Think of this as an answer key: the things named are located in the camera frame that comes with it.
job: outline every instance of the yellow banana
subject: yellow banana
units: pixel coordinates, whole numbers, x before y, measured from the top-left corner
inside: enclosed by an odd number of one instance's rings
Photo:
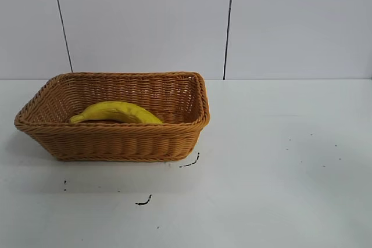
[[[70,123],[87,120],[116,120],[124,123],[162,123],[143,107],[121,101],[104,101],[87,107],[82,113],[70,118]]]

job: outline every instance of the white wall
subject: white wall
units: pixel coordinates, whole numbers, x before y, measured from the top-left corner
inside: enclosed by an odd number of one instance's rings
[[[372,77],[372,0],[233,0],[226,77]]]
[[[60,0],[74,71],[222,78],[228,0]]]
[[[0,0],[0,78],[70,71],[56,0]]]

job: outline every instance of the black mark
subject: black mark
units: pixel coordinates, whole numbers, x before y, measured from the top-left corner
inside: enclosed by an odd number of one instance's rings
[[[189,167],[189,166],[191,166],[191,165],[196,164],[196,162],[199,160],[199,154],[200,154],[200,153],[198,152],[198,157],[196,158],[195,162],[193,162],[193,163],[191,163],[191,164],[184,165],[184,166],[180,166],[180,168],[183,168],[183,167]]]
[[[145,202],[145,203],[136,203],[136,205],[137,206],[144,206],[144,205],[148,204],[150,202],[150,200],[151,200],[151,197],[152,197],[152,195],[149,196],[149,199],[147,200],[147,202]]]

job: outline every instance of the white table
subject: white table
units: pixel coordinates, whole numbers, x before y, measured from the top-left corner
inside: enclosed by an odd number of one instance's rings
[[[370,80],[208,81],[166,164],[54,160],[13,126],[43,84],[0,81],[1,247],[371,247]]]

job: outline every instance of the wicker basket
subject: wicker basket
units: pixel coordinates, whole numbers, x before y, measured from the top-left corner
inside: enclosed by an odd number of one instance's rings
[[[69,123],[104,100],[135,103],[164,124]],[[187,157],[208,122],[204,80],[197,73],[70,73],[49,80],[17,114],[15,126],[59,160],[150,162]]]

